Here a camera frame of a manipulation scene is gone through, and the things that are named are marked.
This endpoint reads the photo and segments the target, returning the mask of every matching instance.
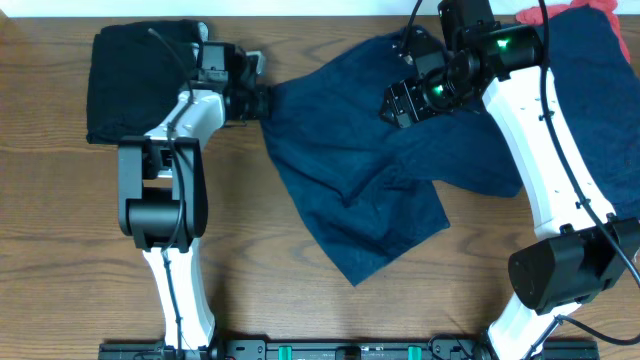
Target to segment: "black cloth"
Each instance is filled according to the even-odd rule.
[[[620,216],[640,215],[640,82],[603,13],[568,10],[550,26],[558,98],[584,161]],[[522,187],[486,112],[407,129],[379,119],[386,87],[415,76],[392,48],[399,35],[365,41],[278,85],[262,121],[302,220],[353,285],[449,227],[433,180],[503,197]]]
[[[187,71],[196,67],[192,43],[202,42],[196,21],[146,21],[102,29],[91,54],[89,143],[115,144],[125,135],[143,135],[178,103],[184,73],[149,28],[169,42]]]

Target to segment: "black mount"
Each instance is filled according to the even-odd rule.
[[[179,188],[146,187],[144,180],[153,180],[162,170],[172,169],[180,161],[186,204],[185,221],[180,227],[175,247],[189,251],[194,238],[202,236],[207,226],[208,204],[204,182],[200,144],[195,138],[175,139],[172,159],[166,140],[151,140],[144,136],[127,136],[118,145],[118,222],[125,235],[133,236],[136,248],[149,251],[169,241],[176,227],[179,209]]]
[[[392,84],[385,92],[380,117],[406,128],[451,112],[482,94],[514,70],[540,65],[542,44],[535,29],[502,27],[488,0],[443,0],[438,4],[447,50],[425,33],[408,43],[417,75]]]
[[[271,88],[256,84],[264,58],[240,46],[206,41],[198,53],[194,89],[212,90],[225,99],[225,120],[259,119],[269,115]]]
[[[627,257],[640,247],[640,224],[631,218],[610,217],[605,228]],[[516,295],[538,315],[570,302],[591,302],[601,291],[612,288],[625,265],[598,228],[573,231],[539,241],[509,258],[509,278]]]
[[[267,342],[263,340],[229,340],[226,353],[212,357],[211,351],[185,350],[186,360],[497,360],[480,351],[472,340],[436,339],[432,342]],[[98,360],[176,360],[173,348],[155,344],[103,344]],[[549,341],[537,360],[599,360],[594,341]]]

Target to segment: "green connector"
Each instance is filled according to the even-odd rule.
[[[278,360],[292,360],[292,354],[291,346],[280,346],[278,348]]]
[[[420,346],[409,346],[408,360],[422,360],[422,348]]]

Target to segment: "red cloth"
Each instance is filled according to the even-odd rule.
[[[570,5],[548,6],[547,12],[549,13],[549,18],[552,18],[567,9],[585,5],[588,5],[594,9],[598,9],[607,15],[609,23],[611,23],[611,29],[613,30],[613,33],[618,37],[620,50],[622,51],[624,58],[627,59],[628,63],[631,63],[631,54],[629,54],[627,44],[625,44],[624,40],[622,39],[622,35],[620,35],[620,20],[618,20],[618,17],[613,14],[613,10],[618,7],[617,0],[573,0]],[[516,15],[516,19],[523,24],[541,25],[542,12],[540,11],[539,7],[532,7],[531,9],[520,11]]]

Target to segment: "white wall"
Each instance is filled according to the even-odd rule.
[[[436,14],[424,0],[419,14]],[[515,14],[537,0],[490,0],[495,14]],[[570,0],[547,0],[547,4]],[[619,14],[640,14],[640,0],[618,0]],[[407,15],[415,0],[0,0],[9,17],[56,16],[341,16]]]

